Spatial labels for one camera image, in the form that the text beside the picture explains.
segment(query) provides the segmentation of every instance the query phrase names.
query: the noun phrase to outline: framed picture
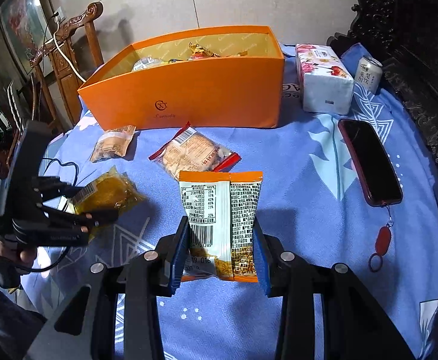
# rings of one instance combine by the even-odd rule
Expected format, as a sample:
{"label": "framed picture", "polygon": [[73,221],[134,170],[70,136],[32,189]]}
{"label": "framed picture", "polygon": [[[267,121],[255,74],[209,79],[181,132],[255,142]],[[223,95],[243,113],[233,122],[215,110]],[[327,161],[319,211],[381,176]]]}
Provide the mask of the framed picture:
{"label": "framed picture", "polygon": [[[46,39],[52,38],[40,0],[5,0],[0,7],[1,25],[6,42],[9,43],[13,57],[18,61],[22,73],[31,72],[29,60]],[[44,59],[44,75],[52,72],[48,58]]]}

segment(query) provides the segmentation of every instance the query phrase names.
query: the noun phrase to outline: blue tablecloth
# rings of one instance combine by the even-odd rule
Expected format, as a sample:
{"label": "blue tablecloth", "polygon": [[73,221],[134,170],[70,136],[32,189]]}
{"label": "blue tablecloth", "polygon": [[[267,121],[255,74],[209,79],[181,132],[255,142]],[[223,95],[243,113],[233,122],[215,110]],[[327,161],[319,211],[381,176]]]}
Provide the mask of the blue tablecloth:
{"label": "blue tablecloth", "polygon": [[[349,70],[355,71],[364,53],[360,45],[346,53],[344,62]],[[372,274],[367,262],[379,228],[388,221],[388,212],[365,202],[337,129],[338,116],[301,109],[294,58],[286,59],[284,83],[278,128],[198,131],[241,155],[242,161],[234,171],[264,172],[257,209],[263,231],[278,237],[286,249],[310,263],[326,267],[337,262],[348,264],[419,356],[424,344],[419,303],[438,298],[438,183],[421,137],[390,93],[381,89],[374,96],[359,85],[355,87],[349,116],[367,120],[376,128],[404,193],[402,203],[391,207],[394,226],[384,266]],[[39,311],[50,316],[92,263],[119,266],[153,249],[160,237],[175,232],[184,214],[178,183],[148,156],[177,130],[137,132],[126,159],[100,163],[89,162],[94,144],[103,133],[93,115],[87,113],[70,132],[56,157],[79,165],[79,185],[86,185],[115,165],[119,172],[127,173],[148,201],[122,215],[88,247],[73,248],[58,268],[48,274],[23,277],[23,286]],[[55,163],[46,174],[72,182],[74,169]],[[49,255],[55,260],[58,253],[41,250],[41,265],[47,263]],[[174,297],[157,302],[167,359],[274,357],[281,299],[267,299],[257,284],[198,280],[183,283]],[[120,295],[116,318],[119,355],[123,315],[124,295]],[[316,302],[316,318],[321,315],[320,302]],[[316,358],[321,359],[321,327],[316,330],[316,348]]]}

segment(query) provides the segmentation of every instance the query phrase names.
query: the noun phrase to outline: yellow box lining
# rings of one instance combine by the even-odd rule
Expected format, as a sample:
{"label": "yellow box lining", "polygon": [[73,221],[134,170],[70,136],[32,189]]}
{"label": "yellow box lining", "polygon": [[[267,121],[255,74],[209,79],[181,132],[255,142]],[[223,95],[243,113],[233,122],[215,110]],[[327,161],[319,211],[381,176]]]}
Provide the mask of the yellow box lining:
{"label": "yellow box lining", "polygon": [[111,67],[101,78],[106,80],[131,72],[134,64],[141,58],[152,57],[169,61],[170,59],[187,60],[192,52],[189,43],[198,43],[221,57],[233,56],[247,51],[247,56],[280,57],[275,48],[274,37],[264,33],[228,33],[196,36],[180,40],[154,44],[141,49],[134,49],[115,66]]}

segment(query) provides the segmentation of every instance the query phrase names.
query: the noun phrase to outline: metal screw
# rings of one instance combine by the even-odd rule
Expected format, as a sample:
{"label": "metal screw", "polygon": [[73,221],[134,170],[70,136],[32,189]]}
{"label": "metal screw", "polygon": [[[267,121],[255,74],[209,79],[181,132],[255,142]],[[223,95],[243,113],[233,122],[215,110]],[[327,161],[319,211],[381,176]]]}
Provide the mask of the metal screw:
{"label": "metal screw", "polygon": [[157,257],[159,257],[159,255],[155,250],[150,250],[144,253],[144,259],[147,261],[155,260]]}
{"label": "metal screw", "polygon": [[344,274],[347,273],[347,271],[349,270],[349,268],[347,267],[346,264],[343,264],[342,262],[340,262],[339,264],[336,264],[334,266],[334,269],[336,270],[336,272],[338,274]]}
{"label": "metal screw", "polygon": [[294,253],[291,251],[284,251],[280,254],[280,257],[283,261],[292,261],[294,260]]}
{"label": "metal screw", "polygon": [[98,274],[104,270],[104,264],[102,262],[96,262],[91,265],[91,272],[94,274]]}

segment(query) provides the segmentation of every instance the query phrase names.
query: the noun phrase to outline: blue gripper pad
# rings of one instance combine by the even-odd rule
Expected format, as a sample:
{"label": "blue gripper pad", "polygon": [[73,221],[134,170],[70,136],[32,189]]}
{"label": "blue gripper pad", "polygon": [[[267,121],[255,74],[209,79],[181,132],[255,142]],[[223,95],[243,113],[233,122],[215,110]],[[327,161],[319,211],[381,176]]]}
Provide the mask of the blue gripper pad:
{"label": "blue gripper pad", "polygon": [[264,234],[262,233],[261,226],[259,226],[257,218],[254,220],[253,226],[253,253],[257,280],[259,281],[259,285],[261,285],[264,293],[269,296],[271,293],[269,264],[272,261],[272,256],[270,255],[269,247],[267,245],[266,239],[264,238]]}
{"label": "blue gripper pad", "polygon": [[169,273],[169,290],[172,295],[181,285],[182,273],[189,248],[189,221],[183,216],[179,228],[174,235],[173,244],[177,245],[172,256],[168,253],[164,262],[164,271]]}

